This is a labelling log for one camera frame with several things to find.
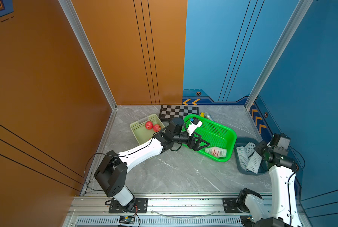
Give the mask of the white foam net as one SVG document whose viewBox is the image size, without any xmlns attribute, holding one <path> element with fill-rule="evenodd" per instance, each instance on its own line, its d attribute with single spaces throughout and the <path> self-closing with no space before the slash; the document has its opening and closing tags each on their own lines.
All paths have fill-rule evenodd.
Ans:
<svg viewBox="0 0 338 227">
<path fill-rule="evenodd" d="M 257 174 L 259 171 L 261 162 L 262 162 L 262 157 L 259 154 L 254 153 L 248 160 L 248 164 L 246 166 L 247 171 Z"/>
<path fill-rule="evenodd" d="M 239 147 L 236 147 L 237 149 L 237 154 L 238 154 L 238 161 L 240 163 L 240 167 L 244 170 L 244 171 L 247 171 L 249 172 L 248 168 L 247 168 L 247 165 L 248 165 L 248 162 L 249 162 L 249 159 L 245 153 L 245 150 L 244 150 L 244 146 L 239 146 Z"/>
<path fill-rule="evenodd" d="M 256 145 L 253 142 L 249 142 L 248 144 L 244 146 L 244 150 L 245 150 L 247 157 L 250 157 L 255 152 L 254 150 L 255 147 Z"/>
</svg>

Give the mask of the bare red apple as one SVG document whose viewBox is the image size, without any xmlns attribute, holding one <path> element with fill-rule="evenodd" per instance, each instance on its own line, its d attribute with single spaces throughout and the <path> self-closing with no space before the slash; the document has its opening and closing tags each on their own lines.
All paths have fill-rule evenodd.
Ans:
<svg viewBox="0 0 338 227">
<path fill-rule="evenodd" d="M 147 130 L 151 130 L 153 128 L 153 123 L 151 121 L 148 121 L 145 123 L 145 128 Z"/>
<path fill-rule="evenodd" d="M 153 127 L 152 127 L 153 131 L 154 132 L 159 132 L 161 130 L 161 126 L 159 124 L 155 124 Z"/>
</svg>

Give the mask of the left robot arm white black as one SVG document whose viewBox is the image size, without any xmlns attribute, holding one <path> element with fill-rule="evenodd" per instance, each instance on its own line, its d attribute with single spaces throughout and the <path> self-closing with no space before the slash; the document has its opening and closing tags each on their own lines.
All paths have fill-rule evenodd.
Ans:
<svg viewBox="0 0 338 227">
<path fill-rule="evenodd" d="M 127 173 L 140 163 L 172 149 L 174 144 L 186 145 L 193 151 L 208 147 L 210 143 L 195 132 L 202 124 L 196 117 L 188 122 L 173 118 L 167 127 L 154 133 L 144 144 L 120 153 L 109 151 L 103 154 L 104 158 L 94 173 L 96 181 L 107 197 L 114 198 L 123 208 L 131 210 L 136 205 L 136 199 L 125 185 Z"/>
</svg>

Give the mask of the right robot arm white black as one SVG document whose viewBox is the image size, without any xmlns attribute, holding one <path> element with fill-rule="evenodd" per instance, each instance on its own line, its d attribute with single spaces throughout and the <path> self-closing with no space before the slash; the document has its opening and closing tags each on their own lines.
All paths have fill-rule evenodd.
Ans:
<svg viewBox="0 0 338 227">
<path fill-rule="evenodd" d="M 261 141 L 254 147 L 260 160 L 269 164 L 272 184 L 272 209 L 268 212 L 259 193 L 244 188 L 237 198 L 240 212 L 249 212 L 254 227 L 301 227 L 297 205 L 295 182 L 299 167 L 295 160 L 284 155 L 291 139 L 284 133 L 274 134 L 269 143 Z"/>
</svg>

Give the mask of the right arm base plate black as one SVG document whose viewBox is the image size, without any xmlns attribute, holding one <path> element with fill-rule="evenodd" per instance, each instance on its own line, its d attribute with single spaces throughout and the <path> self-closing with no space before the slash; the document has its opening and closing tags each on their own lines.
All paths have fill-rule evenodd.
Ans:
<svg viewBox="0 0 338 227">
<path fill-rule="evenodd" d="M 225 213 L 241 213 L 239 204 L 237 203 L 237 197 L 225 197 L 222 199 L 222 202 Z"/>
</svg>

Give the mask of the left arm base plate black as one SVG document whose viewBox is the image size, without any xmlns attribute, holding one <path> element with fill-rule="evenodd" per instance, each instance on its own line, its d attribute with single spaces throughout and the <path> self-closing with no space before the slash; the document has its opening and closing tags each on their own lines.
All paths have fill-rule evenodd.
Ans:
<svg viewBox="0 0 338 227">
<path fill-rule="evenodd" d="M 106 201 L 105 204 L 109 206 L 109 213 L 147 213 L 147 198 L 134 198 L 125 206 L 121 205 L 116 199 L 110 200 L 110 204 L 108 202 Z"/>
</svg>

